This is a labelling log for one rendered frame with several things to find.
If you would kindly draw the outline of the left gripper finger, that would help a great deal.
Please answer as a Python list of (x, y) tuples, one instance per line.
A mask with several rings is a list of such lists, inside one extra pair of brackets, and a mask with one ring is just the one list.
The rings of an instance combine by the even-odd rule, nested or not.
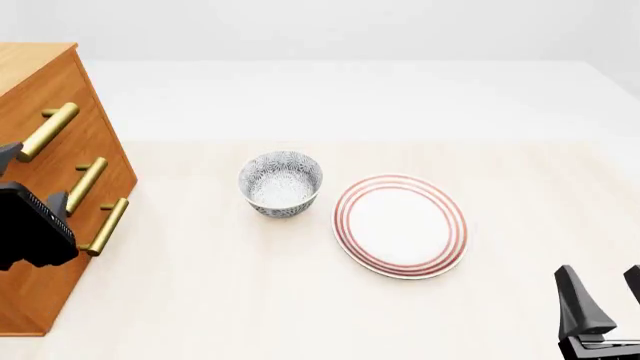
[(60, 220), (67, 218), (67, 202), (68, 193), (66, 191), (58, 191), (47, 198), (47, 206)]
[(10, 162), (17, 157), (23, 148), (23, 143), (14, 142), (0, 146), (0, 176), (4, 173)]

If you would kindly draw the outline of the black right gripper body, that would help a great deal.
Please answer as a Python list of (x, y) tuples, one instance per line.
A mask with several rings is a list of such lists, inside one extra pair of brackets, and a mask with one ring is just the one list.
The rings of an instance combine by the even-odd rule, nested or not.
[(564, 360), (640, 360), (640, 340), (607, 339), (603, 334), (558, 335)]

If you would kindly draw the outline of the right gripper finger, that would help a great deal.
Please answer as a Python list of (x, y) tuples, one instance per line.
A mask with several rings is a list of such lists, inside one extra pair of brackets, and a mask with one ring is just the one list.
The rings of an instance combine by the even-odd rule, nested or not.
[(629, 290), (640, 305), (640, 265), (631, 266), (623, 276)]
[(604, 335), (617, 327), (584, 287), (575, 270), (569, 265), (554, 272), (559, 299), (558, 338), (576, 337), (580, 340), (603, 340)]

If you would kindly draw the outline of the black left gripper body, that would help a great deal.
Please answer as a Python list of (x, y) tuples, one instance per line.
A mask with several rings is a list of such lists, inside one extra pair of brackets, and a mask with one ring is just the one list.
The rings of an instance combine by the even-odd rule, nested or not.
[(25, 260), (32, 266), (61, 266), (79, 251), (67, 218), (60, 220), (19, 182), (0, 183), (0, 271)]

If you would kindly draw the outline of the small wooden drawer front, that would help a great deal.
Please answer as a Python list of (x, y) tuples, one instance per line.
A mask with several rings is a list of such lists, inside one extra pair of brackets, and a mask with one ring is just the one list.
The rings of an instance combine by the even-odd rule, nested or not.
[[(62, 145), (55, 154), (55, 158), (49, 158), (48, 173), (35, 176), (32, 185), (26, 185), (42, 199), (57, 191), (71, 191), (83, 175), (75, 170), (77, 164), (91, 164), (97, 157), (108, 161), (96, 184), (68, 220), (76, 242), (88, 244), (109, 214), (101, 211), (100, 206), (128, 197), (136, 185), (136, 174), (118, 143), (100, 145), (93, 141), (81, 148)], [(37, 268), (20, 261), (9, 271), (0, 271), (0, 336), (46, 335), (90, 260), (82, 252), (61, 266)]]

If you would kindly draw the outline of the medium wooden drawer front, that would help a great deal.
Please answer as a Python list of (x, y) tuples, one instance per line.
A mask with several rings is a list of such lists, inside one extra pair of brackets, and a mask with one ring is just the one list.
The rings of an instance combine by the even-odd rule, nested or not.
[[(65, 140), (62, 143), (62, 145), (75, 146), (77, 148), (81, 148), (93, 141), (96, 141), (100, 145), (104, 143), (108, 145), (113, 145), (115, 143), (118, 143), (121, 146), (117, 137), (113, 134), (113, 130), (110, 127), (109, 122), (106, 119), (99, 117), (96, 111), (91, 112), (89, 118), (82, 120), (82, 122), (79, 125), (75, 125), (73, 127), (71, 137), (68, 137), (67, 140)], [(43, 202), (45, 202), (50, 195), (51, 194), (49, 194), (47, 197), (42, 199), (35, 194), (35, 196), (38, 197)]]

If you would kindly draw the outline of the large wooden drawer front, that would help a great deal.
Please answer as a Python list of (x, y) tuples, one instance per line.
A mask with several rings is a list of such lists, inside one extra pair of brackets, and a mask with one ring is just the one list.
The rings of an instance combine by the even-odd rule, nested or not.
[(35, 176), (48, 173), (49, 158), (57, 156), (55, 152), (71, 137), (74, 125), (85, 118), (84, 113), (92, 109), (94, 101), (70, 53), (49, 62), (0, 96), (0, 146), (27, 140), (46, 122), (42, 110), (59, 109), (67, 103), (77, 105), (78, 115), (32, 161), (11, 161), (2, 177), (4, 181), (30, 186)]

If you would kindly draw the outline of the wooden cabinet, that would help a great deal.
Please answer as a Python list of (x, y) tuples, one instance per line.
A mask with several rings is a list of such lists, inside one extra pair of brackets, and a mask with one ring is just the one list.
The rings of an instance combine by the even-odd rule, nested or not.
[(87, 119), (90, 113), (96, 111), (98, 116), (106, 119), (117, 137), (111, 122), (101, 104), (97, 92), (82, 64), (76, 44), (73, 43), (0, 43), (0, 96), (11, 90), (16, 84), (21, 83), (43, 68), (49, 62), (54, 61), (59, 56), (70, 53), (74, 56), (81, 74), (87, 84), (87, 90), (92, 95), (94, 106), (84, 113)]

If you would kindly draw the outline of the white plate with red rings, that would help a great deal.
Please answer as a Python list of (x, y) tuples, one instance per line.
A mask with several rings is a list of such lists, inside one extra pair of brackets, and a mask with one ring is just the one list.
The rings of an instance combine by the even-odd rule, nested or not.
[(393, 173), (349, 185), (332, 209), (331, 226), (352, 260), (402, 280), (454, 269), (470, 233), (462, 209), (448, 194), (423, 179)]

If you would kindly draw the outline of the blue patterned bowl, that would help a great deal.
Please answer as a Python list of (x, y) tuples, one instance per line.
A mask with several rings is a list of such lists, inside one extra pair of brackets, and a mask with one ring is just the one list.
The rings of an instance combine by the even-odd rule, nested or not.
[(291, 218), (319, 194), (323, 171), (313, 158), (295, 151), (268, 152), (248, 161), (238, 188), (247, 203), (269, 218)]

